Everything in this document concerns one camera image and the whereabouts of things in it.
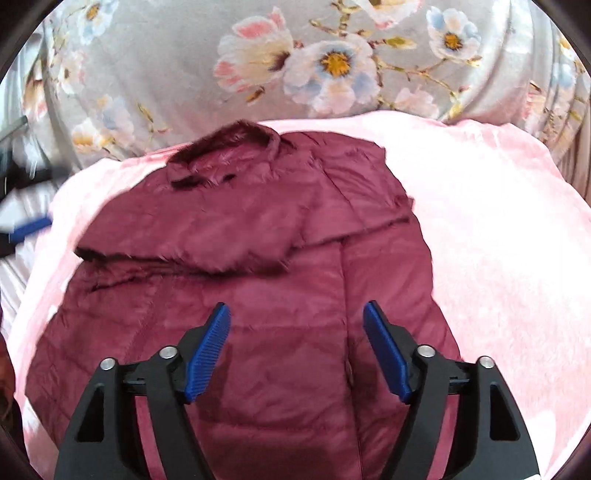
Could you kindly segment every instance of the white flower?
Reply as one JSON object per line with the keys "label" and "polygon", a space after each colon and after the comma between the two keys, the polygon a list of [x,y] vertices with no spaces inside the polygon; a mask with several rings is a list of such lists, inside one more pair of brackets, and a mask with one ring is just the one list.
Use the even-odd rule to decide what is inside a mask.
{"label": "white flower", "polygon": [[118,6],[119,0],[96,0],[82,10],[78,17],[78,30],[83,45],[89,45],[94,38],[105,33]]}
{"label": "white flower", "polygon": [[358,35],[294,50],[285,64],[284,92],[322,114],[340,115],[379,93],[373,51]]}
{"label": "white flower", "polygon": [[54,8],[48,19],[56,24],[61,23],[62,20],[67,19],[68,16],[73,15],[80,8],[84,8],[88,0],[69,0],[67,2],[60,2],[57,7]]}
{"label": "white flower", "polygon": [[442,13],[437,7],[431,7],[427,12],[427,30],[431,37],[429,46],[440,59],[463,63],[474,57],[480,48],[476,25],[455,8]]}
{"label": "white flower", "polygon": [[554,65],[552,70],[553,82],[558,82],[558,87],[564,90],[570,90],[575,86],[577,77],[572,62]]}
{"label": "white flower", "polygon": [[81,50],[77,50],[61,61],[57,83],[66,95],[75,95],[80,91],[84,82],[82,63],[85,59],[85,54]]}
{"label": "white flower", "polygon": [[420,87],[414,93],[406,87],[400,90],[396,100],[394,100],[394,106],[396,110],[424,118],[437,118],[439,116],[439,107],[433,103],[433,97],[421,90]]}
{"label": "white flower", "polygon": [[134,123],[123,97],[113,100],[109,95],[99,98],[98,120],[103,125],[102,134],[112,138],[117,145],[129,148],[135,142]]}
{"label": "white flower", "polygon": [[22,110],[30,122],[39,121],[47,114],[41,60],[33,64],[27,77],[22,93]]}
{"label": "white flower", "polygon": [[108,139],[100,134],[90,118],[87,118],[72,129],[72,143],[78,153],[88,154],[98,152],[108,142]]}
{"label": "white flower", "polygon": [[386,30],[399,24],[415,13],[423,0],[353,0],[361,7],[380,30]]}
{"label": "white flower", "polygon": [[268,18],[248,17],[232,26],[234,35],[222,37],[213,74],[228,92],[243,92],[281,78],[294,41],[277,7]]}

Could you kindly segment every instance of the pink fleece blanket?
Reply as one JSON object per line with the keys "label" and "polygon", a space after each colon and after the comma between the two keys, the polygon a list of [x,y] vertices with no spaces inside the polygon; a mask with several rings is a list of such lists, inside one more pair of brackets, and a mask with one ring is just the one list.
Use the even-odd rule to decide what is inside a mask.
{"label": "pink fleece blanket", "polygon": [[[375,141],[415,198],[433,253],[434,297],[464,358],[490,355],[521,408],[540,471],[550,479],[591,422],[591,209],[547,149],[512,125],[454,127],[398,112],[273,121],[279,132],[334,131]],[[73,248],[110,198],[164,165],[176,149],[103,160],[70,179],[8,338],[31,460],[51,478],[57,449],[24,396],[37,339],[80,260]]]}

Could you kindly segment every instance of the blue gripper pad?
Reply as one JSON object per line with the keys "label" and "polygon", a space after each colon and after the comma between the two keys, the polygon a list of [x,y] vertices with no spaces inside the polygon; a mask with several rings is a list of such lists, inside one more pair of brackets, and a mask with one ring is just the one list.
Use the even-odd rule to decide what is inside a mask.
{"label": "blue gripper pad", "polygon": [[408,403],[413,394],[408,382],[408,365],[388,332],[387,326],[371,303],[366,304],[363,310],[363,329],[378,359],[390,392],[399,396],[403,403]]}
{"label": "blue gripper pad", "polygon": [[205,392],[229,333],[230,309],[224,305],[210,322],[193,358],[187,362],[184,394],[189,403]]}

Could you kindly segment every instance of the yellow flower center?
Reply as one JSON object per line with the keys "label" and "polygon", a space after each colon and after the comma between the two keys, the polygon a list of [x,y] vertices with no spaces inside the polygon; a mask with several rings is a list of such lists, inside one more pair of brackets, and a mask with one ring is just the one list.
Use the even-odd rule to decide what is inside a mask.
{"label": "yellow flower center", "polygon": [[351,71],[351,58],[341,51],[328,52],[320,59],[320,64],[334,78],[344,77]]}
{"label": "yellow flower center", "polygon": [[560,38],[560,46],[563,47],[563,48],[565,48],[566,50],[571,50],[572,49],[572,47],[570,46],[569,41],[566,38],[564,38],[564,37],[561,37]]}
{"label": "yellow flower center", "polygon": [[447,48],[453,51],[460,50],[464,46],[460,37],[458,37],[455,33],[446,33],[443,36],[443,42]]}
{"label": "yellow flower center", "polygon": [[96,16],[99,14],[100,11],[100,4],[94,4],[86,11],[86,19],[89,22],[92,22]]}
{"label": "yellow flower center", "polygon": [[72,135],[72,142],[78,147],[91,147],[95,139],[89,134],[75,133]]}

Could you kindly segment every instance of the blue handle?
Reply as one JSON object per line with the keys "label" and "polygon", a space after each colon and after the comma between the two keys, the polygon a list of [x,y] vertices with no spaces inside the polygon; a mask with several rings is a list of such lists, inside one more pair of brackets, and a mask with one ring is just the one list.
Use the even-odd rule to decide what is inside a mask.
{"label": "blue handle", "polygon": [[384,320],[370,302],[363,310],[363,329],[368,336],[390,392],[408,403],[413,390],[408,381],[408,365]]}
{"label": "blue handle", "polygon": [[215,317],[207,320],[206,324],[209,324],[209,327],[199,347],[195,350],[192,359],[187,362],[187,384],[184,393],[189,403],[194,402],[197,396],[205,392],[230,333],[231,315],[228,306],[223,305],[213,314]]}
{"label": "blue handle", "polygon": [[37,233],[39,230],[43,230],[51,226],[51,219],[47,216],[33,220],[32,222],[25,223],[19,228],[15,229],[13,233],[8,234],[8,241],[14,245],[21,244],[25,241],[25,238],[29,235]]}

